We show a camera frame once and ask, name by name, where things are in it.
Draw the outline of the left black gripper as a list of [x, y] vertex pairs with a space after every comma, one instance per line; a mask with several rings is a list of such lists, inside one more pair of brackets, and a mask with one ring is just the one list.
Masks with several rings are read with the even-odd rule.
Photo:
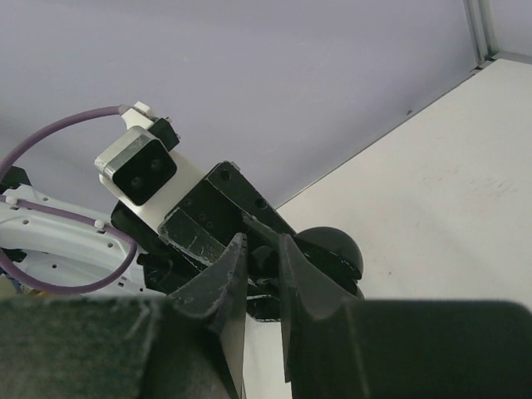
[[179, 199], [172, 189], [172, 208], [163, 218], [158, 237], [143, 259], [147, 286], [171, 293], [211, 265], [237, 234], [246, 234], [249, 251], [266, 247], [266, 239], [244, 222], [255, 218], [276, 234], [295, 230], [242, 175], [224, 161]]

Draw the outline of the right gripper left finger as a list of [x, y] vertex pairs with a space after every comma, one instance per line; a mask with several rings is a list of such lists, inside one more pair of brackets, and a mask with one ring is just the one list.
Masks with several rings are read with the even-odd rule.
[[1, 302], [4, 398], [241, 398], [247, 240], [167, 297]]

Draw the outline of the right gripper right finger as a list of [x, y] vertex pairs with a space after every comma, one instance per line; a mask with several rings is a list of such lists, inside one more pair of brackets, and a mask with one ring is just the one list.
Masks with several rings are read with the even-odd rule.
[[531, 314], [479, 300], [360, 299], [278, 245], [284, 375], [295, 398], [528, 398]]

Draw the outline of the black charging case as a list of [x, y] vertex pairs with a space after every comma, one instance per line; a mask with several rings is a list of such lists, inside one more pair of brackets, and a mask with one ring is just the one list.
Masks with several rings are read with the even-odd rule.
[[349, 234], [320, 226], [305, 229], [293, 239], [311, 264], [349, 293], [364, 299], [358, 287], [364, 270], [362, 252]]

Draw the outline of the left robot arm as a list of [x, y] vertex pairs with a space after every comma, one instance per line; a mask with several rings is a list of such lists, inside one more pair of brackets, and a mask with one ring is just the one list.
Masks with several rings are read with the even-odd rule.
[[213, 264], [238, 233], [250, 250], [267, 248], [251, 219], [292, 233], [229, 162], [198, 176], [179, 169], [141, 206], [121, 196], [111, 215], [52, 199], [16, 168], [1, 186], [1, 269], [44, 293], [162, 297]]

